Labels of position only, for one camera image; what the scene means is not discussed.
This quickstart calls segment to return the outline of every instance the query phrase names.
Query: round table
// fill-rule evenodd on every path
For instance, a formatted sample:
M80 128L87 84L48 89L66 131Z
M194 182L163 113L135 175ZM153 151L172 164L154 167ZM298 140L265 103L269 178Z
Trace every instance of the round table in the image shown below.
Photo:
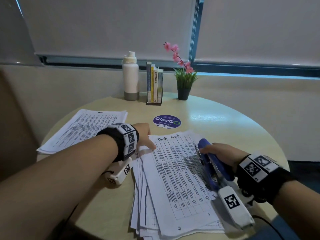
M247 152L268 155L285 169L289 169L285 155L274 138L255 121L230 107L196 96L189 96L187 101L180 101L175 93L164 93L161 106L148 106L145 105L145 101L146 95L141 93L139 101L107 97L86 104L58 121L42 144L79 109L126 110L129 113L126 122L131 124L148 122L153 135L193 130L210 142L227 143ZM158 115L176 116L181 120L181 125L175 129L160 128L153 123L154 117ZM79 203L71 221L80 229L101 239L134 239L134 231L129 227L133 196L134 182L131 172L120 187L112 187L103 177L100 177ZM269 221L277 215L268 203L256 203L253 208ZM257 228L260 227L258 221L256 220ZM247 236L247 234L227 236L219 233L197 233L182 239L244 239Z

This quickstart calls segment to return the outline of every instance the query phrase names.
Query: purple sticker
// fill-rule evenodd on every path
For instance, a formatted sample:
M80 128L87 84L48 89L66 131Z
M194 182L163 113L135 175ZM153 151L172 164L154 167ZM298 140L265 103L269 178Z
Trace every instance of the purple sticker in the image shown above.
M161 128L174 129L181 125L181 120L175 116L163 114L155 117L153 123Z

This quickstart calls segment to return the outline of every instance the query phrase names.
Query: water bottle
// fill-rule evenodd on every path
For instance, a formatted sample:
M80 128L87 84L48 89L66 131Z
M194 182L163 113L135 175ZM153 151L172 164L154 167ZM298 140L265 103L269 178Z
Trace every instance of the water bottle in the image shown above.
M124 83L124 99L134 101L139 99L139 66L134 52L129 51L122 60Z

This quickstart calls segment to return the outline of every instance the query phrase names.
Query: book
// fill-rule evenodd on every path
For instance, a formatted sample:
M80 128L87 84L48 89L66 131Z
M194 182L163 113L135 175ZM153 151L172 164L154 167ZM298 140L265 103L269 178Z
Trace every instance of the book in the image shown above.
M162 102L162 92L163 92L163 69L158 69L158 98L157 102Z
M153 84L154 84L154 68L155 64L151 64L151 103L153 103Z
M153 69L153 103L158 101L158 68Z
M151 61L146 63L146 102L151 103Z

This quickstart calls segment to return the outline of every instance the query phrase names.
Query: white wall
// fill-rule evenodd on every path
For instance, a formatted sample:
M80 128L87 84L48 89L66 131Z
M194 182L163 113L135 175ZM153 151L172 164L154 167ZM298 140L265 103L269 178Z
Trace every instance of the white wall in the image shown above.
M123 94L122 71L0 66L35 133L50 128L79 106ZM141 91L146 73L140 72ZM172 73L164 91L176 92ZM252 118L278 142L288 160L320 161L320 79L201 75L191 95L225 104Z

